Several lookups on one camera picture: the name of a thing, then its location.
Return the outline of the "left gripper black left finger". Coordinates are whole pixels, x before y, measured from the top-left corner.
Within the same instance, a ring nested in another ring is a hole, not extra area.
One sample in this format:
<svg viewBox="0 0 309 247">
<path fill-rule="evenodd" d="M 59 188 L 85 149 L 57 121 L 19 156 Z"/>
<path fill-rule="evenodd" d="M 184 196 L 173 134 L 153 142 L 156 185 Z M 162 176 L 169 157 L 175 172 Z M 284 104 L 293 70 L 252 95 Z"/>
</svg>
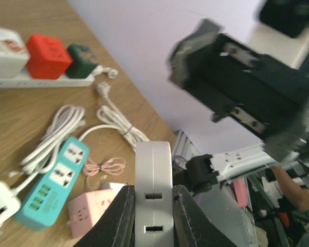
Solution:
<svg viewBox="0 0 309 247">
<path fill-rule="evenodd" d="M 74 246 L 135 246 L 134 220 L 135 189 L 133 185 L 126 185 L 121 188 L 95 226 Z"/>
</svg>

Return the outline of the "white square charger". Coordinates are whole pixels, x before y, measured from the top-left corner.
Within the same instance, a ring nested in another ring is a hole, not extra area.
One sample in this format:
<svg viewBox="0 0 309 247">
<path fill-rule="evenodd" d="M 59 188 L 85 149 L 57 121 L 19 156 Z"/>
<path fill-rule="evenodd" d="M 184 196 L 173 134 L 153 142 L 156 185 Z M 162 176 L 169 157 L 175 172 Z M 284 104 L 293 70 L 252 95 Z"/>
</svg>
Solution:
<svg viewBox="0 0 309 247">
<path fill-rule="evenodd" d="M 173 246 L 172 158 L 168 142 L 139 142 L 135 153 L 135 246 Z"/>
</svg>

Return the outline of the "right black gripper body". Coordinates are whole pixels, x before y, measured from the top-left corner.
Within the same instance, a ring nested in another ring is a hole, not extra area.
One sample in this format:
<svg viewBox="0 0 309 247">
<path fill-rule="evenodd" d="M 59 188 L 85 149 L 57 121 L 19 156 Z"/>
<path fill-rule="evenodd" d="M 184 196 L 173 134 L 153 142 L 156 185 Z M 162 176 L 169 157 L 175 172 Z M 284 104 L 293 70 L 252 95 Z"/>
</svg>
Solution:
<svg viewBox="0 0 309 247">
<path fill-rule="evenodd" d="M 240 111 L 244 111 L 256 121 L 245 126 L 256 136 L 271 136 L 285 130 L 309 98 L 309 78 L 252 50 L 249 54 L 254 62 L 250 66 L 231 54 L 222 56 L 227 44 L 247 49 L 219 34 L 213 44 L 187 58 L 190 78 L 185 90 L 212 111 L 213 122 L 225 117 L 240 122 Z"/>
</svg>

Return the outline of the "red cube adapter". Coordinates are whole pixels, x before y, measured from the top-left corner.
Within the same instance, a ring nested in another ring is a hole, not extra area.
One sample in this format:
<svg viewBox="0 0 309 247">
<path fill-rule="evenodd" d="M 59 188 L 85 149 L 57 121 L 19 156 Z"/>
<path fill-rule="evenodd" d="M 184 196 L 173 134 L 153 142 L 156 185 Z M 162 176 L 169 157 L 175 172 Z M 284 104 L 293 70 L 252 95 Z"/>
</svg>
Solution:
<svg viewBox="0 0 309 247">
<path fill-rule="evenodd" d="M 30 54 L 26 68 L 33 79 L 56 80 L 72 63 L 72 58 L 60 39 L 32 34 L 26 47 Z"/>
</svg>

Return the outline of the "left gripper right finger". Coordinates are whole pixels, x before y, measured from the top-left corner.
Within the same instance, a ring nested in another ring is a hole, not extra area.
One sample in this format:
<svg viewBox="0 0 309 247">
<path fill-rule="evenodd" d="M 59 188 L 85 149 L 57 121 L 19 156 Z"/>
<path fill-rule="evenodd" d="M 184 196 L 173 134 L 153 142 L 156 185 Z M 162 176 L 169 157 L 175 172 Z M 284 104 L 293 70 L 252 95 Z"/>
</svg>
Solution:
<svg viewBox="0 0 309 247">
<path fill-rule="evenodd" d="M 235 244 L 206 216 L 187 188 L 172 188 L 174 246 L 230 247 Z"/>
</svg>

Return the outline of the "dark green cube adapter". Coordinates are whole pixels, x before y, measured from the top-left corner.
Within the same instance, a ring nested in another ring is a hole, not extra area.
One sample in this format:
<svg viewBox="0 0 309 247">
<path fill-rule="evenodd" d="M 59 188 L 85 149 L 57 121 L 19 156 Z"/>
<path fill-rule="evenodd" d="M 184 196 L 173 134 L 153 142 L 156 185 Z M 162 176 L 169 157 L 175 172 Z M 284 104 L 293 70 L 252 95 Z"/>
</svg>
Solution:
<svg viewBox="0 0 309 247">
<path fill-rule="evenodd" d="M 70 44 L 67 52 L 72 63 L 65 71 L 65 75 L 72 79 L 85 79 L 99 65 L 93 51 L 85 45 Z"/>
</svg>

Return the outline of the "person forearm in background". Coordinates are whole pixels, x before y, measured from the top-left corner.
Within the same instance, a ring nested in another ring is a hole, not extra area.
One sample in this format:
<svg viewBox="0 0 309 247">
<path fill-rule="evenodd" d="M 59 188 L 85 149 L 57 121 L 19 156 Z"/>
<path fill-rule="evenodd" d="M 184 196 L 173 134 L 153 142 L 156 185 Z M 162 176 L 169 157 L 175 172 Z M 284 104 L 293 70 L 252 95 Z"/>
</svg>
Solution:
<svg viewBox="0 0 309 247">
<path fill-rule="evenodd" d="M 309 210 L 309 189 L 302 188 L 288 175 L 281 166 L 271 166 L 282 192 L 291 204 L 300 211 Z"/>
</svg>

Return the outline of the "long white power strip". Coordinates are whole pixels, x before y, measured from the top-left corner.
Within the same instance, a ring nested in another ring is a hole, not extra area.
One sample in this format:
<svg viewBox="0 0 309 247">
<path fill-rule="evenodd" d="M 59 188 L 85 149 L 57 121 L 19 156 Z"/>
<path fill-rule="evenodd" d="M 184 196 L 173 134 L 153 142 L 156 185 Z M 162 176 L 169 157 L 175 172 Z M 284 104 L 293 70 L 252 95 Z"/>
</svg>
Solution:
<svg viewBox="0 0 309 247">
<path fill-rule="evenodd" d="M 21 74 L 15 78 L 0 78 L 0 89 L 19 89 L 19 88 L 49 88 L 49 87 L 87 87 L 95 80 L 93 75 L 85 79 L 72 79 L 62 75 L 57 80 L 52 79 L 33 79 L 28 74 Z"/>
</svg>

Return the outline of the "pink cube adapter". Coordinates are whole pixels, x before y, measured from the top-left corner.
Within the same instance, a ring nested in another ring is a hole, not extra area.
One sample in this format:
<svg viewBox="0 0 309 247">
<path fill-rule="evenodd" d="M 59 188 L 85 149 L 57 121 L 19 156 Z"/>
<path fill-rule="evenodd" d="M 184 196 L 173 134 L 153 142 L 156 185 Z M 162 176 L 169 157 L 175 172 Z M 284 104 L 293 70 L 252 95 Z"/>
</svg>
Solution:
<svg viewBox="0 0 309 247">
<path fill-rule="evenodd" d="M 71 236 L 79 238 L 89 232 L 114 200 L 113 189 L 90 191 L 67 203 Z"/>
</svg>

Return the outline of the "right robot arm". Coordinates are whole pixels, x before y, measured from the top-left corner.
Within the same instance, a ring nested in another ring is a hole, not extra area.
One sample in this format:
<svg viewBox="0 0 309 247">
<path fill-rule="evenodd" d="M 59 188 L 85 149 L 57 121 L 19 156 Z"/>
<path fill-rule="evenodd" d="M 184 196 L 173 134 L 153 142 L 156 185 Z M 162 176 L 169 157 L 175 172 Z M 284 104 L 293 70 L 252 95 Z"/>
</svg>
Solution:
<svg viewBox="0 0 309 247">
<path fill-rule="evenodd" d="M 173 185 L 201 193 L 267 165 L 309 161 L 309 77 L 222 33 L 203 18 L 172 52 L 170 80 L 212 111 L 260 139 L 233 153 L 192 158 Z"/>
</svg>

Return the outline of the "white cartoon cube adapter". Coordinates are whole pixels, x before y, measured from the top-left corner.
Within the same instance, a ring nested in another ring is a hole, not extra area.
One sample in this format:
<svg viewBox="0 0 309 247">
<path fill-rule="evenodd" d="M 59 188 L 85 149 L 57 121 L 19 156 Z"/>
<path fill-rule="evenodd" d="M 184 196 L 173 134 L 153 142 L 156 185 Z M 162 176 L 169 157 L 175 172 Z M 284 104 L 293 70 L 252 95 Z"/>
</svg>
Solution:
<svg viewBox="0 0 309 247">
<path fill-rule="evenodd" d="M 0 78 L 13 78 L 25 67 L 30 54 L 20 34 L 0 27 Z"/>
</svg>

